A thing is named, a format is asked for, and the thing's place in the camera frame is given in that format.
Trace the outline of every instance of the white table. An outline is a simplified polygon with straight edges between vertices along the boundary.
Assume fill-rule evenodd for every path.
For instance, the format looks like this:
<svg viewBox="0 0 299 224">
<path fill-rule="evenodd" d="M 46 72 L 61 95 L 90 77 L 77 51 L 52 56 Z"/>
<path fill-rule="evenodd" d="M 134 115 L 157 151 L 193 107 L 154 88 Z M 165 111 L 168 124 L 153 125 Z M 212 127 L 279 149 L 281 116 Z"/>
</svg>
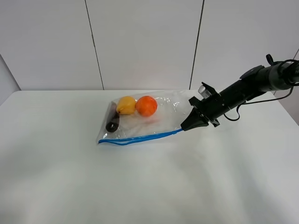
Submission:
<svg viewBox="0 0 299 224">
<path fill-rule="evenodd" d="M 108 102 L 139 92 L 10 96 L 0 106 L 0 223 L 299 223 L 299 127 L 279 102 L 245 105 L 217 128 L 97 145 Z"/>
</svg>

